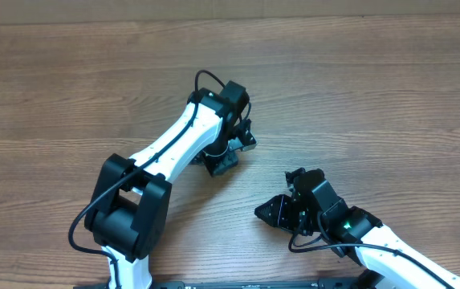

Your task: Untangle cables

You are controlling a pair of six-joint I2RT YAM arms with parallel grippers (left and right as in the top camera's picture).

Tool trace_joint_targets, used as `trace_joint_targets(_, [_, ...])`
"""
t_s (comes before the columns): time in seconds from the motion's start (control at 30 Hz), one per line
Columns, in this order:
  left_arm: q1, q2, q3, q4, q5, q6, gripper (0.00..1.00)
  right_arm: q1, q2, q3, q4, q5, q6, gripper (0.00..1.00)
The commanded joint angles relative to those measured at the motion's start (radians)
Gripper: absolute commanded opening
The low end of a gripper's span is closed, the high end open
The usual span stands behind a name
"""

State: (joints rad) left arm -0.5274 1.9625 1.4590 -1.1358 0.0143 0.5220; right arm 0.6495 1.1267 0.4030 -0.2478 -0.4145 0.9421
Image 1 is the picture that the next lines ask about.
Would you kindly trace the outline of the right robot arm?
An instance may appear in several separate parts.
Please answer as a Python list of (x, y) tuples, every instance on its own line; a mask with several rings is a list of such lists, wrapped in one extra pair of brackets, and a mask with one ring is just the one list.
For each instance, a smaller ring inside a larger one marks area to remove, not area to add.
[(355, 288), (460, 288), (459, 276), (414, 250), (378, 217), (348, 206), (321, 169), (299, 168), (285, 178), (290, 193), (274, 196), (254, 214), (291, 233), (293, 239), (318, 235), (302, 245), (292, 239), (290, 252), (330, 249), (341, 258), (349, 257), (366, 269)]

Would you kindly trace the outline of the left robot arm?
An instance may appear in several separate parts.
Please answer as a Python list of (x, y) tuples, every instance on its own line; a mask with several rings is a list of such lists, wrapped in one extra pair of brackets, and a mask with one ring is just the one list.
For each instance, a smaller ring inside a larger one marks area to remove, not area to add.
[(149, 288), (149, 255), (165, 228), (174, 181), (190, 164), (211, 176), (238, 164), (237, 152), (256, 140), (246, 89), (230, 81), (220, 93), (196, 89), (180, 118), (149, 147), (129, 158), (111, 155), (102, 165), (84, 226), (108, 259), (103, 288)]

